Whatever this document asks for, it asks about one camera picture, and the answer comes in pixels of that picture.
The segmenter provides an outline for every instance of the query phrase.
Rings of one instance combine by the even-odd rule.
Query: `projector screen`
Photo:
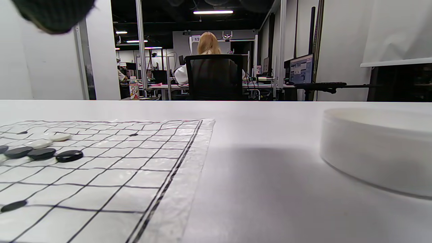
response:
[[[432,0],[375,0],[361,67],[432,63]]]

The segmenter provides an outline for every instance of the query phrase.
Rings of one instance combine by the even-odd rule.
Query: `black go stone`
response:
[[[10,159],[19,159],[26,156],[32,150],[32,147],[19,147],[4,152],[4,155]]]
[[[13,210],[15,210],[15,209],[18,209],[18,208],[22,208],[22,207],[24,207],[24,206],[26,206],[26,205],[27,205],[27,201],[16,201],[16,202],[13,202],[13,203],[11,203],[11,204],[4,205],[4,206],[0,209],[0,211],[1,211],[2,213],[6,213],[6,212],[9,212],[9,211],[13,211]]]
[[[6,152],[9,149],[9,146],[1,145],[0,146],[0,154]]]
[[[60,163],[72,162],[84,157],[84,154],[79,150],[69,150],[59,153],[55,158]]]
[[[31,151],[27,156],[33,160],[47,160],[54,157],[55,152],[53,148],[42,148]]]

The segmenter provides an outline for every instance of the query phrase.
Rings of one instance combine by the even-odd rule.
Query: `white go stone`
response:
[[[50,136],[50,140],[55,141],[55,142],[66,141],[66,140],[70,139],[71,137],[72,137],[72,135],[70,135],[70,134],[57,133],[57,134]]]
[[[7,157],[4,154],[0,154],[0,163],[3,163],[7,160]]]
[[[51,146],[52,144],[53,142],[51,140],[40,139],[40,140],[26,143],[26,146],[32,147],[34,149],[41,149],[41,148],[46,148],[48,146]]]

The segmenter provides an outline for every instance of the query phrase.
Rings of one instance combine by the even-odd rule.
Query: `white stone bowl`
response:
[[[363,181],[432,197],[432,115],[327,110],[320,154],[330,165]]]

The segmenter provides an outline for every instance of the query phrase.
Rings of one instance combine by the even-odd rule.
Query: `green fabric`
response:
[[[49,34],[69,32],[84,19],[95,0],[12,0],[23,18]]]

